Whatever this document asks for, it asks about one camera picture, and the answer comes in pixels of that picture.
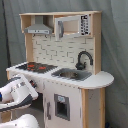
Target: gray wall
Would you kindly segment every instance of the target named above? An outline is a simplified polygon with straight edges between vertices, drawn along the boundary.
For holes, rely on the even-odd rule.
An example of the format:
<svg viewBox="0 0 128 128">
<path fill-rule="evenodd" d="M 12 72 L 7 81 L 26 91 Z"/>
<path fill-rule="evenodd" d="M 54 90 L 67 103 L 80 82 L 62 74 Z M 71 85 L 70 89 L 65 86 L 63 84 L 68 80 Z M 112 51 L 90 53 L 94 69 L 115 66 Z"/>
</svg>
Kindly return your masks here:
<svg viewBox="0 0 128 128">
<path fill-rule="evenodd" d="M 128 127 L 128 1 L 127 0 L 4 0 L 12 65 L 25 61 L 19 13 L 101 10 L 102 70 L 115 82 L 106 88 L 106 121 Z"/>
<path fill-rule="evenodd" d="M 6 36 L 3 17 L 2 1 L 0 1 L 0 87 L 7 81 L 6 68 L 8 67 Z"/>
</svg>

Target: burner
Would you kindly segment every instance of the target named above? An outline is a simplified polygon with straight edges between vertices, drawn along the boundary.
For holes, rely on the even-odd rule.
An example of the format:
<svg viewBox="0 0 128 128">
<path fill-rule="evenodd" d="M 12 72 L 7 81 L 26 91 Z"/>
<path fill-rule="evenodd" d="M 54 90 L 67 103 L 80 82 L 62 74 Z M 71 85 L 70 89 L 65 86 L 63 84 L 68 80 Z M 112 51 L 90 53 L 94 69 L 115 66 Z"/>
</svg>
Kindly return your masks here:
<svg viewBox="0 0 128 128">
<path fill-rule="evenodd" d="M 53 66 L 53 65 L 29 62 L 27 64 L 18 66 L 16 68 L 23 69 L 23 70 L 28 70 L 28 71 L 31 71 L 31 72 L 46 73 L 46 72 L 48 72 L 51 69 L 54 69 L 56 67 L 57 66 Z"/>
</svg>

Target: wooden toy kitchen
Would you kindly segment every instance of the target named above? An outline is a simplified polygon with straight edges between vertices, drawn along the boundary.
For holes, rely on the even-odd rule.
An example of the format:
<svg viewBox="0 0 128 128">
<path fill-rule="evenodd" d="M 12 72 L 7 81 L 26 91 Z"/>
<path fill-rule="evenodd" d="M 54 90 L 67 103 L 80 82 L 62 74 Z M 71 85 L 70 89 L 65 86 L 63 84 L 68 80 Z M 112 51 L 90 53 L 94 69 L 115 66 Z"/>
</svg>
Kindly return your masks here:
<svg viewBox="0 0 128 128">
<path fill-rule="evenodd" d="M 45 128 L 105 128 L 105 87 L 114 77 L 101 71 L 101 12 L 20 17 L 27 62 L 8 68 L 8 78 L 24 74 L 37 86 Z"/>
</svg>

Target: metal sink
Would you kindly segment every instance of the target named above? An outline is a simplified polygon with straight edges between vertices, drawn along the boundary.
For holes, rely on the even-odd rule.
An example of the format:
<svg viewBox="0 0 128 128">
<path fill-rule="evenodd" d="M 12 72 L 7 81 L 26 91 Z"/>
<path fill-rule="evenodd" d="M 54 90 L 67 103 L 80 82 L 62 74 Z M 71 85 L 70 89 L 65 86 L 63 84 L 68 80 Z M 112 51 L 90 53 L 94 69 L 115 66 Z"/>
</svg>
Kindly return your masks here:
<svg viewBox="0 0 128 128">
<path fill-rule="evenodd" d="M 69 77 L 69 74 L 77 74 L 77 75 L 75 75 L 75 77 Z M 92 73 L 88 71 L 69 69 L 69 68 L 62 68 L 52 73 L 52 76 L 63 78 L 63 79 L 76 80 L 76 81 L 83 81 L 88 77 L 90 77 L 91 75 Z"/>
</svg>

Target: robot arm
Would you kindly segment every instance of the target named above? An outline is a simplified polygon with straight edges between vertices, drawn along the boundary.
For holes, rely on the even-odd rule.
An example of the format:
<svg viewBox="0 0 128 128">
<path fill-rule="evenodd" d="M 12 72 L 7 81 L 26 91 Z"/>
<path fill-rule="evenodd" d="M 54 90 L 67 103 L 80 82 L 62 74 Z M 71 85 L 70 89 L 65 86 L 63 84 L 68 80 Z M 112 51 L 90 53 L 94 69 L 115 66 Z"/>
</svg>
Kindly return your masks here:
<svg viewBox="0 0 128 128">
<path fill-rule="evenodd" d="M 0 112 L 26 108 L 37 97 L 38 93 L 24 75 L 16 75 L 4 87 L 0 88 L 1 102 L 5 103 L 6 101 L 13 100 L 11 103 L 0 104 Z"/>
<path fill-rule="evenodd" d="M 34 116 L 26 114 L 17 120 L 0 124 L 0 128 L 39 128 L 39 124 Z"/>
</svg>

